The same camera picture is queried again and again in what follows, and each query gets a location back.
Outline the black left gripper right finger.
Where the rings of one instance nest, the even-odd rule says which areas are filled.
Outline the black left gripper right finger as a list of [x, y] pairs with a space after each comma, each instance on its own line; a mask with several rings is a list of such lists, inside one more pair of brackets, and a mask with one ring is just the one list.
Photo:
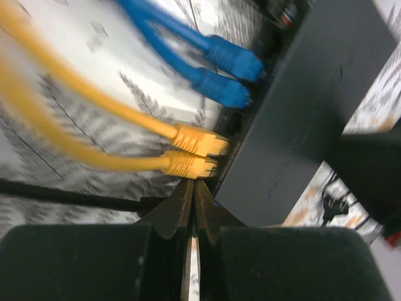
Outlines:
[[361, 236], [347, 228], [253, 228], [194, 183], [201, 300], [390, 300]]

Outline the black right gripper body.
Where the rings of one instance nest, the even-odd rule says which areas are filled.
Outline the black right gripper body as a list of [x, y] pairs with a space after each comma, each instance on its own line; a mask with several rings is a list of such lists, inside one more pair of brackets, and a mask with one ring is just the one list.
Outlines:
[[342, 135], [325, 161], [385, 238], [400, 238], [400, 122], [384, 132]]

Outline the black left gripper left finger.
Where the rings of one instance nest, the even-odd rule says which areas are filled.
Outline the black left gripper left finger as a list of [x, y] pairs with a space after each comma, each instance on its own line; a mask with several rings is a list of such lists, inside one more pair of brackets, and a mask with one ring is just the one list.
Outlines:
[[1, 181], [38, 201], [133, 211], [133, 224], [23, 225], [1, 240], [2, 300], [187, 300], [193, 182], [127, 199]]

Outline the black network switch box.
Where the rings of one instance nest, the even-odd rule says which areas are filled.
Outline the black network switch box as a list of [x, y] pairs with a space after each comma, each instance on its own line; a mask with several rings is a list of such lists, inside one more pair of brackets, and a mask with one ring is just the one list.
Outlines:
[[224, 109], [230, 139], [216, 201], [249, 226], [282, 223], [396, 48], [372, 1], [301, 1], [294, 25], [254, 48], [267, 75], [245, 110]]

